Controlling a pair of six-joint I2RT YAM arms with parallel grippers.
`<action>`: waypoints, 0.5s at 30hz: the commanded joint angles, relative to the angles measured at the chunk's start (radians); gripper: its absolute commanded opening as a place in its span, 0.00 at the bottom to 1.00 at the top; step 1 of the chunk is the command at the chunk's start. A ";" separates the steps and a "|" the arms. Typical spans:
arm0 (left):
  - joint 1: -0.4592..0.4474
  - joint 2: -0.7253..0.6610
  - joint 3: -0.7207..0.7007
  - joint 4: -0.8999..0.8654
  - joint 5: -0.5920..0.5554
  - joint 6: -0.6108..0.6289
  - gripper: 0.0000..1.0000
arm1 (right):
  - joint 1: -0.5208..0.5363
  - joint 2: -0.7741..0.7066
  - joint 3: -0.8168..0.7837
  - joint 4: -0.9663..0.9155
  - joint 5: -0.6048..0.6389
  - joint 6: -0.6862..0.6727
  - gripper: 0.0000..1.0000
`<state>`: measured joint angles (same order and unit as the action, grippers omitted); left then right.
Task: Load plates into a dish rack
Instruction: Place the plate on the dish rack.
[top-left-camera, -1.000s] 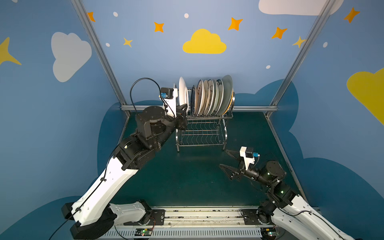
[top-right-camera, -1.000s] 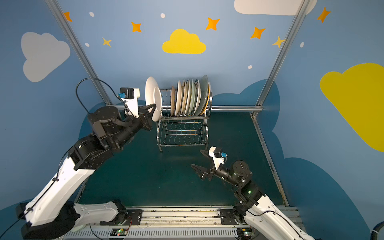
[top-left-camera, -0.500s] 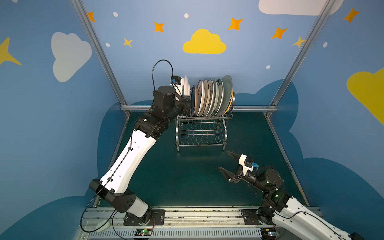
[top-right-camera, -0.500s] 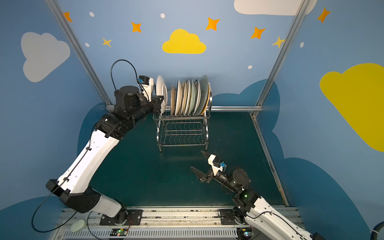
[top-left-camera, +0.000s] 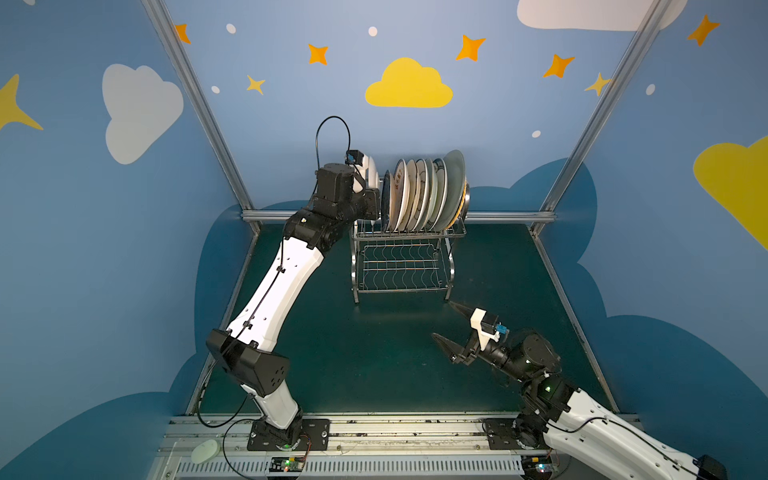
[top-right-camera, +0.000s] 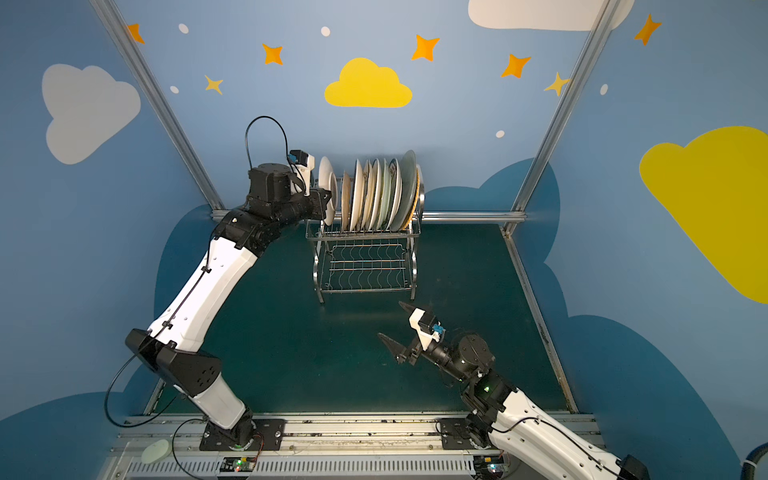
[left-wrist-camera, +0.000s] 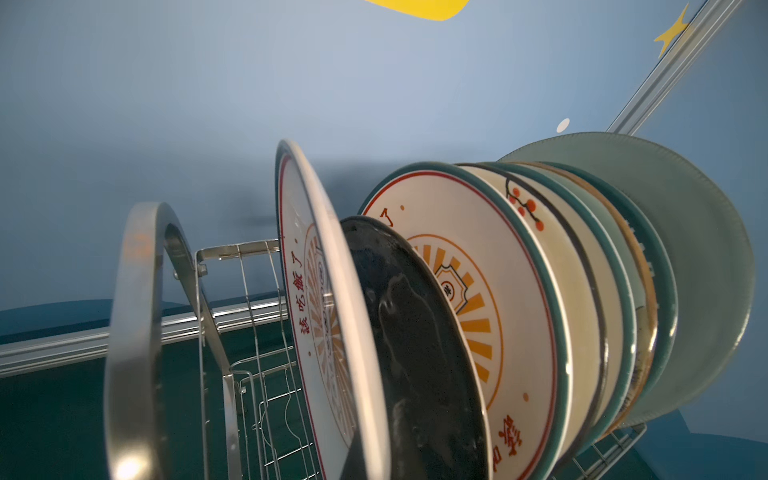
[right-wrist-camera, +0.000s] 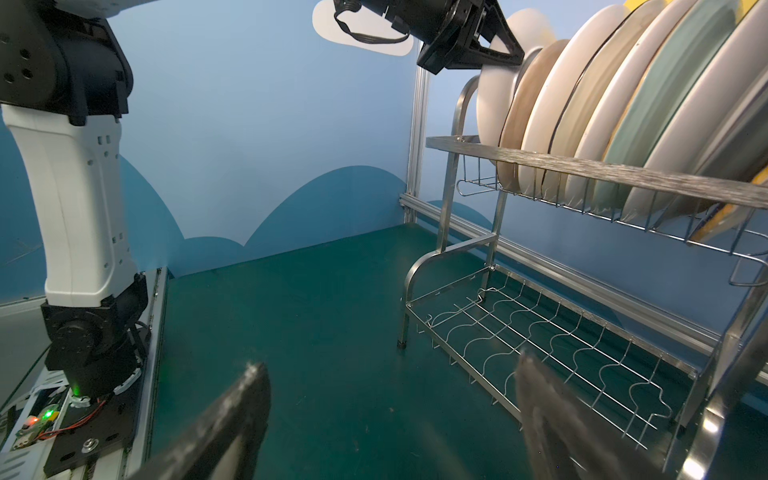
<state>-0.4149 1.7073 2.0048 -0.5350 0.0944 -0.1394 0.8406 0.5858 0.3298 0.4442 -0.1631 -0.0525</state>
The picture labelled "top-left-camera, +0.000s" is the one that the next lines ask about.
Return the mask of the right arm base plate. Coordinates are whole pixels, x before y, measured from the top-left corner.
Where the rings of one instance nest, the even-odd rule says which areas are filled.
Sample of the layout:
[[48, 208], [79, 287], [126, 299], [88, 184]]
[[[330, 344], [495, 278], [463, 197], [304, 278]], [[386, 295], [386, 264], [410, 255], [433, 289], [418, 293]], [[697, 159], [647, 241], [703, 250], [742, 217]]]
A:
[[531, 450], [545, 445], [540, 425], [526, 415], [486, 418], [482, 427], [491, 450]]

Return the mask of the light green flower plate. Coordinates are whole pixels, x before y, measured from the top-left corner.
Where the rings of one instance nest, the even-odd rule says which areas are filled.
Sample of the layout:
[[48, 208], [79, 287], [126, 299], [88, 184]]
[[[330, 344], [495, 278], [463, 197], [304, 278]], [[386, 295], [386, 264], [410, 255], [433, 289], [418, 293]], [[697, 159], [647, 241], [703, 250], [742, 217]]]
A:
[[437, 194], [438, 194], [438, 171], [437, 171], [437, 164], [435, 160], [429, 160], [428, 166], [430, 167], [429, 170], [429, 182], [430, 182], [430, 188], [429, 188], [429, 195], [427, 197], [427, 210], [425, 215], [425, 220], [423, 223], [423, 230], [428, 231], [430, 227], [433, 224], [433, 215], [436, 211], [436, 202], [437, 202]]

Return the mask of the dark navy plate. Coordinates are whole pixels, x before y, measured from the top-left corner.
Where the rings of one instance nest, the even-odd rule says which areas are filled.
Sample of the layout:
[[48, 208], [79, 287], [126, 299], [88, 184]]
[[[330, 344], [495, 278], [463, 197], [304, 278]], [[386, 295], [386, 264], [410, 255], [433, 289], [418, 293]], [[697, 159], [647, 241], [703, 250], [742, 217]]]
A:
[[381, 188], [381, 230], [386, 232], [390, 223], [391, 173], [386, 171]]

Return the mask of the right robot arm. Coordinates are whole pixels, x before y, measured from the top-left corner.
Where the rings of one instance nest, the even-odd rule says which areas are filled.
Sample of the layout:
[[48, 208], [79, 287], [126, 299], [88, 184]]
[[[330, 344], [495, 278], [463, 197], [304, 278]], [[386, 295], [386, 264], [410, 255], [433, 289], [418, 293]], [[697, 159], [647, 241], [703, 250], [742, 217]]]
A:
[[520, 385], [524, 402], [512, 440], [523, 448], [552, 449], [609, 479], [725, 479], [709, 455], [694, 458], [623, 420], [562, 374], [552, 344], [532, 329], [511, 332], [481, 308], [453, 303], [470, 325], [466, 344], [438, 333], [433, 339], [454, 364], [480, 359]]

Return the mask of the plain pale green plate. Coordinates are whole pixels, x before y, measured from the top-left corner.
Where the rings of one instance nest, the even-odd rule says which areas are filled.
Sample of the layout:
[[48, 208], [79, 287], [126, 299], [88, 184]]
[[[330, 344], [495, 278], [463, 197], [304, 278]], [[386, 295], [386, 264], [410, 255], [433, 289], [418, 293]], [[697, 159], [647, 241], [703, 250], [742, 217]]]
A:
[[435, 225], [438, 232], [446, 230], [454, 221], [463, 199], [466, 181], [466, 163], [460, 150], [452, 150], [443, 158], [447, 174], [446, 200]]

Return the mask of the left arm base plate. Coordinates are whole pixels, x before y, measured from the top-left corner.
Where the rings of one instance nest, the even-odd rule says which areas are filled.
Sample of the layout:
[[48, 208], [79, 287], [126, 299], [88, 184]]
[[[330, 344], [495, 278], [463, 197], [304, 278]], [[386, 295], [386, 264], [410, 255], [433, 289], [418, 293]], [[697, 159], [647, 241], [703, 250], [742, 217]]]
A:
[[278, 429], [266, 420], [253, 423], [248, 451], [326, 451], [331, 422], [326, 418], [297, 417], [287, 429]]

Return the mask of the white plate dark lettered rim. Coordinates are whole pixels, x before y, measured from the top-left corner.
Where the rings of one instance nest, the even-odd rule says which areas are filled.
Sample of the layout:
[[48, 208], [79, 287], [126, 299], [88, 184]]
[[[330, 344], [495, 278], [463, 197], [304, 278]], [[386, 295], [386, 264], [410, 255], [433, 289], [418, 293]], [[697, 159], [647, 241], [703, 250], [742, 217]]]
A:
[[432, 231], [437, 231], [438, 230], [437, 225], [439, 223], [439, 219], [440, 219], [440, 216], [442, 215], [442, 210], [446, 202], [447, 170], [446, 170], [445, 162], [441, 158], [435, 159], [433, 161], [433, 167], [435, 172], [435, 181], [434, 181], [435, 208], [433, 211], [433, 215], [430, 218], [431, 220], [430, 229]]

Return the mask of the cream floral plate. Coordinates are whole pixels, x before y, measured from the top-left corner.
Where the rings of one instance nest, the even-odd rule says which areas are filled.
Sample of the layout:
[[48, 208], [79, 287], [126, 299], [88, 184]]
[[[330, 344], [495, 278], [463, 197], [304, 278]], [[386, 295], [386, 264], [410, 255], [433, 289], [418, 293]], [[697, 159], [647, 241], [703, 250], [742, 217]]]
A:
[[403, 228], [402, 228], [403, 231], [409, 230], [409, 223], [412, 217], [413, 203], [414, 203], [414, 198], [417, 190], [416, 162], [413, 159], [407, 162], [406, 173], [407, 173], [407, 179], [408, 179], [408, 191], [407, 191], [406, 207], [404, 209]]

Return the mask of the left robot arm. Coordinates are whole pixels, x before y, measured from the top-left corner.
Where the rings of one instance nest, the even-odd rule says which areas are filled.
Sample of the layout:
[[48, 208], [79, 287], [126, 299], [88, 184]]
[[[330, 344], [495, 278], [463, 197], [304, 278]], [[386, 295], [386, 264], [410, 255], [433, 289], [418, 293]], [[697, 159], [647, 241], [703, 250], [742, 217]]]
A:
[[380, 216], [379, 175], [369, 157], [316, 172], [308, 204], [285, 223], [275, 259], [244, 309], [206, 346], [216, 363], [259, 406], [257, 430], [288, 449], [301, 435], [302, 411], [285, 382], [290, 361], [274, 348], [299, 293], [333, 245], [358, 220]]

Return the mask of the white plate grey emblem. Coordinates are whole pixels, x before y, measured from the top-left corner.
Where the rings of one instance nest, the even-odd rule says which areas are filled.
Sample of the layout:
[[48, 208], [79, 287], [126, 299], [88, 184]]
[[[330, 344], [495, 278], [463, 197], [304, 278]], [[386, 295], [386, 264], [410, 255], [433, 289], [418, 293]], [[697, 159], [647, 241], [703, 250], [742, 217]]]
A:
[[418, 195], [414, 202], [414, 225], [413, 230], [419, 231], [423, 228], [423, 220], [427, 212], [427, 197], [429, 190], [429, 173], [427, 172], [427, 162], [424, 159], [416, 161]]

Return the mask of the orange sunburst plate front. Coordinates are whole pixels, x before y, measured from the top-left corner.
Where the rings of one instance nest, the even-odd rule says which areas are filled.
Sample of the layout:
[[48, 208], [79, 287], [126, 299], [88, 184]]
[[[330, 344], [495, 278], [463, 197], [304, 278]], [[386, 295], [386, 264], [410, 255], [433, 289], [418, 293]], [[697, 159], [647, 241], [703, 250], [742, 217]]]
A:
[[391, 193], [390, 193], [390, 223], [389, 230], [395, 232], [398, 230], [399, 225], [404, 217], [405, 203], [407, 199], [406, 186], [407, 186], [407, 164], [406, 161], [400, 159], [397, 162], [395, 173], [391, 176]]

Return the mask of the orange sunburst plate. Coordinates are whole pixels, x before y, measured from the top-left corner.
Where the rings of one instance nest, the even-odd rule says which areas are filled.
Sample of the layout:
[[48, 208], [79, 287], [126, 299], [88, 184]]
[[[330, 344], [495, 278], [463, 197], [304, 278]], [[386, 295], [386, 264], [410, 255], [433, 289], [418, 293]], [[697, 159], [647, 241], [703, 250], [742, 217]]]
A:
[[366, 172], [367, 172], [368, 187], [371, 189], [379, 189], [380, 176], [378, 173], [375, 160], [372, 157], [365, 156], [364, 163], [365, 163], [365, 166], [367, 167]]
[[390, 223], [389, 230], [395, 232], [398, 230], [399, 225], [404, 217], [405, 203], [407, 199], [406, 186], [407, 186], [407, 164], [406, 161], [400, 159], [397, 162], [395, 173], [391, 176], [391, 193], [390, 193]]

